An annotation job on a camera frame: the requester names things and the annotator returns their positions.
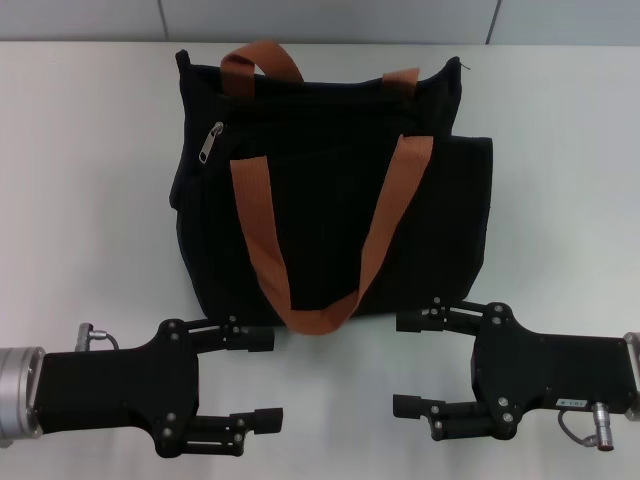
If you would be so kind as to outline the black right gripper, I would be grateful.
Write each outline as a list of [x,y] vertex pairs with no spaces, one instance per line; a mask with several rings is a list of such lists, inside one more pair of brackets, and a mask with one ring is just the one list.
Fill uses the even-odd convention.
[[612,414],[624,414],[638,396],[621,338],[536,333],[518,323],[503,303],[446,304],[439,297],[428,308],[398,312],[395,319],[397,332],[475,336],[472,388],[477,402],[393,395],[393,415],[424,417],[435,441],[510,440],[531,410],[587,412],[601,403]]

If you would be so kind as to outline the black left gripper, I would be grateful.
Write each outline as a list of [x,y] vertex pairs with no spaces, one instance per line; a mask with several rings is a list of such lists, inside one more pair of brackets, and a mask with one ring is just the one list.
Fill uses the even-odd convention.
[[45,355],[34,412],[45,435],[135,427],[151,436],[163,458],[240,457],[249,433],[281,431],[283,409],[195,414],[196,352],[271,352],[274,345],[272,327],[246,326],[234,315],[186,323],[166,320],[149,342],[136,348]]

